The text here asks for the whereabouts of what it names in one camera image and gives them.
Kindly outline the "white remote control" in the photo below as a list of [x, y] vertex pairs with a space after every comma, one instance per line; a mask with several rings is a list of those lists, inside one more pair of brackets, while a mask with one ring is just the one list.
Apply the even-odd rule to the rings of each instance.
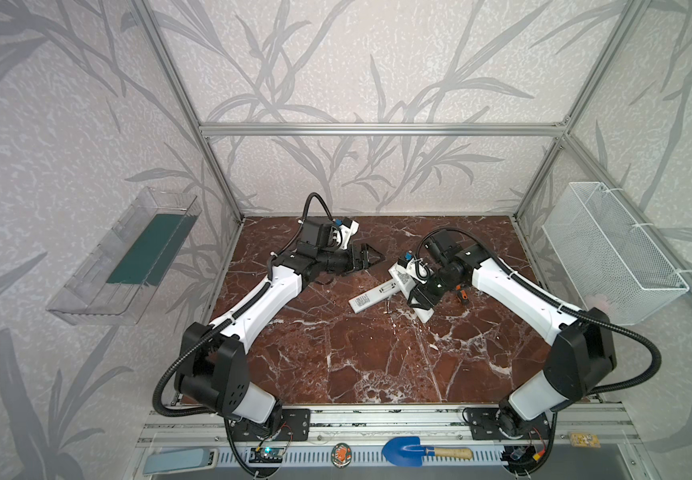
[[386, 301], [399, 291], [400, 287], [397, 282], [389, 280], [350, 299], [349, 305], [355, 313], [360, 313], [374, 305]]

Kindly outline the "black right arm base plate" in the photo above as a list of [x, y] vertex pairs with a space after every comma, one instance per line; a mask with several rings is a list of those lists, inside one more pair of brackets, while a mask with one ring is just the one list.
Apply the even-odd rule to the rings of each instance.
[[529, 440], [532, 435], [547, 440], [553, 431], [546, 414], [524, 420], [510, 408], [466, 407], [462, 417], [474, 440]]

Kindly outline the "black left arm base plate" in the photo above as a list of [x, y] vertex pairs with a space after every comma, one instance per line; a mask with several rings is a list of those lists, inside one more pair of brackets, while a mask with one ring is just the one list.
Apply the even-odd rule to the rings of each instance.
[[273, 411], [265, 424], [255, 424], [247, 419], [230, 422], [228, 432], [238, 442], [304, 442], [309, 438], [311, 413], [306, 408], [282, 407]]

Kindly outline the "white remote with coloured buttons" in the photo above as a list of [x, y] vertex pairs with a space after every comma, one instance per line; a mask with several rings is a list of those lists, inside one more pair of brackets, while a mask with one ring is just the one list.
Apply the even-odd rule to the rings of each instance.
[[418, 281], [398, 263], [395, 263], [389, 268], [389, 274], [403, 293], [408, 306], [414, 310], [418, 319], [423, 324], [426, 324], [432, 317], [434, 310], [432, 308], [425, 308], [416, 298], [414, 289], [419, 285]]

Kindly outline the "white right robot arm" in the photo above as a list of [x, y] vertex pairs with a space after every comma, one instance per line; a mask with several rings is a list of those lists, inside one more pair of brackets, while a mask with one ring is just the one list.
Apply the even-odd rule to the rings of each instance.
[[[514, 390], [500, 408], [514, 423], [558, 412], [588, 395], [639, 386], [662, 366], [659, 348], [645, 336], [610, 322], [598, 308], [584, 310], [566, 303], [521, 275], [473, 234], [453, 239], [453, 228], [438, 228], [425, 237], [402, 264], [415, 280], [408, 293], [411, 308], [431, 312], [449, 292], [474, 287], [525, 321], [549, 346], [542, 370]], [[643, 346], [650, 363], [643, 372], [619, 382], [605, 378], [617, 366], [614, 338], [620, 335]]]

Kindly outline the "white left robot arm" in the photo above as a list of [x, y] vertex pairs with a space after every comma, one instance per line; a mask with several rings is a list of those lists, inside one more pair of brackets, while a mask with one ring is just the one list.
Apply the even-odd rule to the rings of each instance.
[[353, 242], [357, 221], [337, 219], [330, 210], [321, 217], [311, 216], [312, 203], [323, 201], [317, 192], [307, 196], [296, 232], [270, 254], [265, 274], [248, 294], [210, 323], [187, 328], [179, 356], [154, 388], [152, 408], [157, 414], [169, 418], [217, 414], [264, 431], [281, 427], [280, 400], [250, 379], [247, 354], [253, 343], [321, 275], [347, 276], [384, 258], [369, 244]]

